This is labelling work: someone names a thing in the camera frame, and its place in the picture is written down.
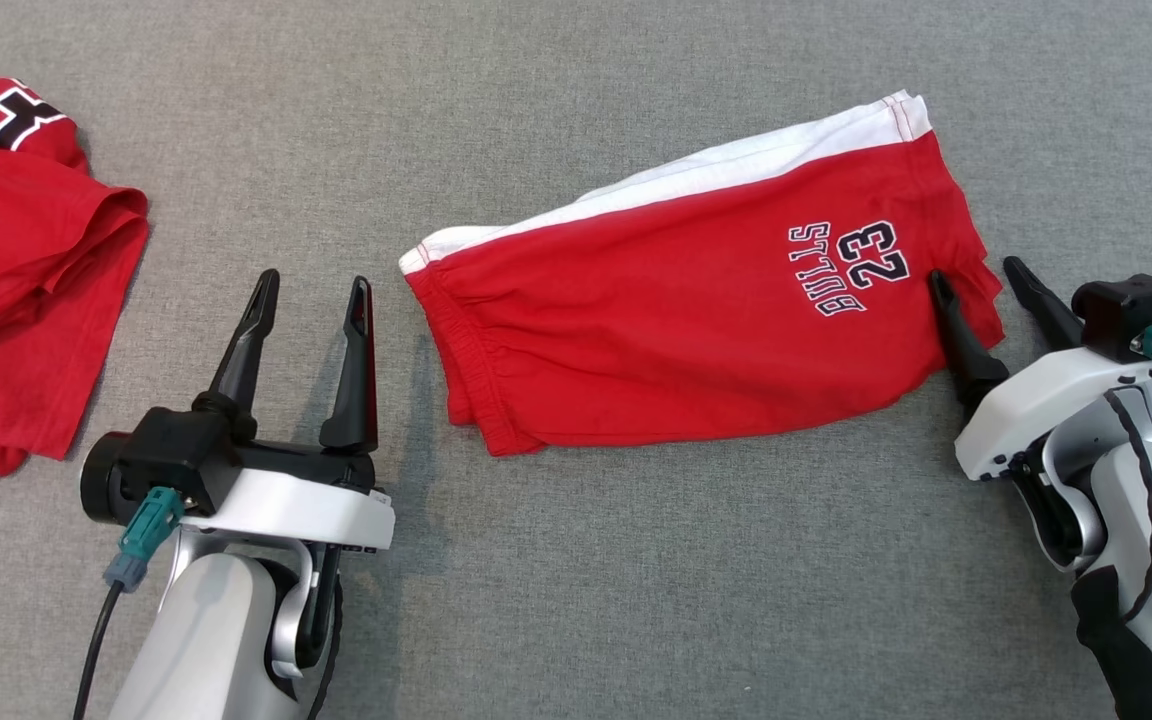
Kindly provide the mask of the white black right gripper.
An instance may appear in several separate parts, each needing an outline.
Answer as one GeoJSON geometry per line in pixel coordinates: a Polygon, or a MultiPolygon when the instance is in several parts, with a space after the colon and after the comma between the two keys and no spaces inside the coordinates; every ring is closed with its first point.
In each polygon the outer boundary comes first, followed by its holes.
{"type": "Polygon", "coordinates": [[[1039,464],[1064,471],[1074,461],[1126,441],[1126,430],[1108,406],[1117,392],[1135,427],[1152,441],[1152,361],[1121,365],[1082,346],[1083,323],[1033,270],[1006,256],[1005,275],[1048,351],[1010,377],[963,313],[963,302],[941,270],[929,274],[929,291],[955,397],[972,416],[955,439],[958,467],[969,479],[996,478],[1011,457],[1039,439],[1039,464]]]}

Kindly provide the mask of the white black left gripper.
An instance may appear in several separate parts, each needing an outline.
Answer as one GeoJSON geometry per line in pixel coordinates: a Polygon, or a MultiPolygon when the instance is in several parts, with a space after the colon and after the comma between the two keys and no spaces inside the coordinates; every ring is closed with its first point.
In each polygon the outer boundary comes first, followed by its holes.
{"type": "MultiPolygon", "coordinates": [[[[279,288],[278,270],[262,272],[214,378],[192,402],[195,411],[227,420],[236,444],[252,441],[259,429],[253,395],[262,347],[276,318],[279,288]]],[[[379,439],[372,287],[365,276],[353,279],[342,334],[346,344],[335,401],[319,432],[326,450],[288,444],[238,448],[241,471],[218,510],[210,516],[187,511],[183,526],[343,548],[391,548],[396,511],[376,486],[374,462],[367,455],[379,439]]]]}

